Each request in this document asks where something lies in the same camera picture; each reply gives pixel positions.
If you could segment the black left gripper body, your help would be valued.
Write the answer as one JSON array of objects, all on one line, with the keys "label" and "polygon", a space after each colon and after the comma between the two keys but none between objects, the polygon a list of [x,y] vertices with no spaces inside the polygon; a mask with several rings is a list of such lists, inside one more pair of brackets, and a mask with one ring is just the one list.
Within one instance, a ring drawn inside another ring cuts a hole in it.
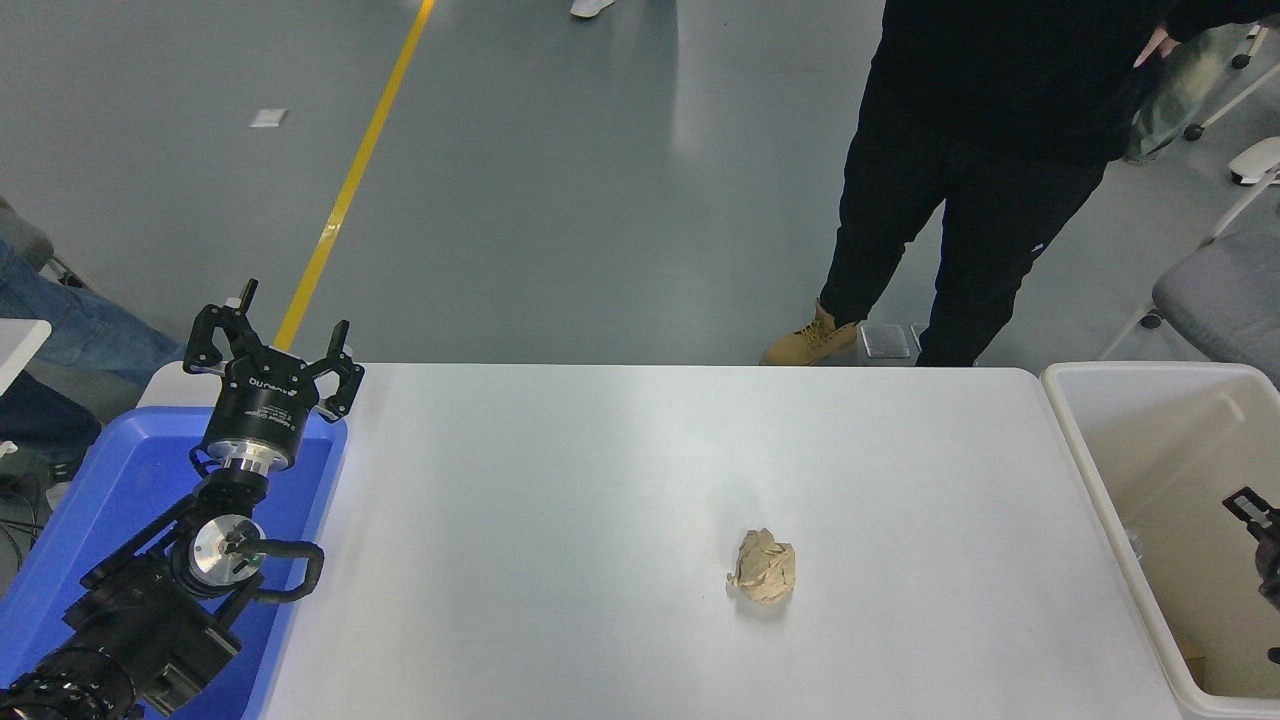
[{"label": "black left gripper body", "polygon": [[292,464],[316,401],[306,361],[279,352],[262,363],[248,355],[234,359],[223,372],[204,452],[223,462],[253,456],[261,464]]}]

